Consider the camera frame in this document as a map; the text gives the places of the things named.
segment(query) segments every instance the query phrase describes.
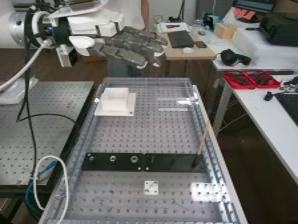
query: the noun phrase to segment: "white desk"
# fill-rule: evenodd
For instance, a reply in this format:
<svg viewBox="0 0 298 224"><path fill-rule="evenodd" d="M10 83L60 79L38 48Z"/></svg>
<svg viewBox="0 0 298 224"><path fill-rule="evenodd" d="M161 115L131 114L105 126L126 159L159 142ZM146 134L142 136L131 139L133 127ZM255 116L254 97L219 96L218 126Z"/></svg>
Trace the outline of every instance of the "white desk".
<svg viewBox="0 0 298 224"><path fill-rule="evenodd" d="M240 51L232 45L231 40L223 40L223 39L218 38L211 31L206 31L206 35L199 36L199 38L203 40L203 42L206 43L207 47L211 49L214 54L219 54L223 50L227 50L227 49L231 49L235 53L240 54ZM220 78L222 70L231 70L231 69L258 70L259 69L259 70L275 71L275 72L283 72L283 71L291 70L286 67L276 66L274 63L270 66L255 66L254 62L251 62L251 64L248 66L244 66L243 64L238 64L234 67L230 67L222 63L219 55L213 60L213 65L214 65L217 72L214 74L210 74L207 88L211 89L211 91L207 91L206 98L205 98L205 103L206 103L205 106L206 106L206 111L209 114L211 112L211 108L213 108L214 101L215 101L217 87L218 87L217 80Z"/></svg>
<svg viewBox="0 0 298 224"><path fill-rule="evenodd" d="M287 81L295 76L296 75L274 76L274 78L279 81ZM292 179L298 183L298 126L291 120L275 97L268 102L263 100L267 91L271 91L272 93L280 92L278 89L234 90L224 82L213 129L217 135L230 95L232 93L278 158L280 159Z"/></svg>
<svg viewBox="0 0 298 224"><path fill-rule="evenodd" d="M199 39L203 40L207 47L211 49L214 54L219 54L223 50L231 49L236 54L242 54L240 51L234 46L231 40L223 40L211 31L206 31L205 36L199 36ZM275 65L274 63L270 66L256 66L254 61L251 61L250 65L238 64L235 66L226 66L220 61L220 56L214 59L213 61L214 67L217 71L230 70L230 69L260 69L260 70L271 70L271 71L288 71L287 67L282 67L280 65Z"/></svg>

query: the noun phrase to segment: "floor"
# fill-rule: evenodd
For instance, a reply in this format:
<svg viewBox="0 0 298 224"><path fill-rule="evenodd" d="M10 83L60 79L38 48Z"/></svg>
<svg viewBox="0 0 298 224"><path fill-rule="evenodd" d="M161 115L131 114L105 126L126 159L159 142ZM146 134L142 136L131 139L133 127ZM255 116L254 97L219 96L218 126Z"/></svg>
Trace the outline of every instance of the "floor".
<svg viewBox="0 0 298 224"><path fill-rule="evenodd" d="M0 81L18 71L24 63L22 57L24 52L20 50L0 50ZM175 62L171 63L169 74L190 77L202 94L206 74L210 73L209 64L210 62L202 61L185 66L183 62ZM165 74L163 71L165 67L150 67L145 76L159 77ZM44 51L32 73L41 81L85 80L94 81L98 85L106 76L106 64L105 61L83 63L79 60L74 68L61 68L56 53ZM224 122L228 123L242 113L240 105L235 104L226 114ZM218 142L248 223L296 224L298 186L247 116L219 133ZM20 209L13 223L34 223L25 207Z"/></svg>

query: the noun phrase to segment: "white block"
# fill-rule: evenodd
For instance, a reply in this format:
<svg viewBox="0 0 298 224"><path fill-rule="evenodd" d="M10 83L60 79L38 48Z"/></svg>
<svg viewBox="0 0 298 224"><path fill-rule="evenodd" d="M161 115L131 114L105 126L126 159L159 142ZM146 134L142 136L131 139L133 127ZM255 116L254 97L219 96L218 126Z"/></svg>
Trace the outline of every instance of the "white block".
<svg viewBox="0 0 298 224"><path fill-rule="evenodd" d="M127 88L106 88L101 95L101 105L103 111L127 110Z"/></svg>

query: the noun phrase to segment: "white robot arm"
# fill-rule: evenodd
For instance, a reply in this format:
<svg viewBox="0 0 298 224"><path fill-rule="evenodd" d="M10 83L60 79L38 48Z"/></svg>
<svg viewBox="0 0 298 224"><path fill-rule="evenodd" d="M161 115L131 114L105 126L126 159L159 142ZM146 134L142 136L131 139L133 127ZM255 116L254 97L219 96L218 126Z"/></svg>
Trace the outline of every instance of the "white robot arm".
<svg viewBox="0 0 298 224"><path fill-rule="evenodd" d="M26 35L36 47L56 48L62 67L73 66L77 53L121 59L139 69L147 62L159 66L166 40L125 27L123 15L103 8L107 1L65 0L54 12L33 6L26 13L16 13L4 0L0 21L5 38L0 39L0 48L24 47Z"/></svg>

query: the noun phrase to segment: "desk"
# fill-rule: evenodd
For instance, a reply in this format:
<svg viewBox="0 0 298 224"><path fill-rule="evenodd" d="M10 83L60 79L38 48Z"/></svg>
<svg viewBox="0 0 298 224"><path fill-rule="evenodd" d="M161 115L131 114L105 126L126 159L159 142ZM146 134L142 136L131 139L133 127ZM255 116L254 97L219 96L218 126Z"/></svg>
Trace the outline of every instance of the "desk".
<svg viewBox="0 0 298 224"><path fill-rule="evenodd" d="M163 37L169 41L167 34L157 32L157 35ZM194 41L201 41L198 35L194 35L194 34L190 34L190 35L191 35L191 38ZM165 76L169 76L171 61L183 61L185 62L183 69L182 69L182 75L186 76L189 61L203 61L203 60L210 61L215 56L215 54L210 50L210 48L197 48L197 46L194 46L193 49L194 49L193 54L185 54L182 52L182 49L171 48L170 41L169 41L169 45L165 48L165 57L166 57Z"/></svg>
<svg viewBox="0 0 298 224"><path fill-rule="evenodd" d="M292 77L295 77L295 75L274 76L278 81L288 81ZM270 102L263 100L267 91L271 91L272 93L280 92L278 89L235 90L231 89L228 84L224 82L213 129L217 135L232 93L292 179L298 183L298 126L291 120L275 97Z"/></svg>
<svg viewBox="0 0 298 224"><path fill-rule="evenodd" d="M158 33L158 36L163 37L169 41L167 34ZM198 35L191 35L194 41L201 41ZM165 56L169 61L191 61L191 60L210 60L214 58L215 54L210 48L198 48L195 45L193 47L194 53L185 54L182 49L171 48L170 41L169 46L165 48Z"/></svg>
<svg viewBox="0 0 298 224"><path fill-rule="evenodd" d="M66 115L79 125L91 86L93 82L38 82L29 92L32 115ZM0 197L24 194L32 171L32 139L28 121L16 123L18 110L20 104L0 106ZM75 135L77 130L71 132L74 124L68 119L54 116L34 117L32 123L37 159L48 154L60 156L65 152L64 149L69 148L69 140ZM48 191L56 179L57 177L42 181L38 184L41 190Z"/></svg>
<svg viewBox="0 0 298 224"><path fill-rule="evenodd" d="M207 47L213 50L213 52L215 54L219 54L226 49L231 49L235 53L240 54L240 51L232 45L231 40L223 40L223 39L218 38L211 31L206 31L206 35L201 36L201 39L203 40ZM215 101L217 88L218 88L217 80L219 80L219 78L220 78L222 70L231 70L231 69L236 69L236 70L256 69L258 70L258 69L260 69L260 70L270 71L270 72L272 72L272 71L274 72L286 72L290 70L288 68L276 66L275 64L272 64L270 66L255 66L252 62L248 66L246 66L243 64L238 64L234 67L230 67L222 63L219 55L213 60L213 65L214 65L217 72L210 73L210 77L209 77L209 83L207 83L209 92L207 92L206 98L205 98L205 106L206 106L207 114L210 114L210 112L211 112L211 108L213 108L214 101Z"/></svg>

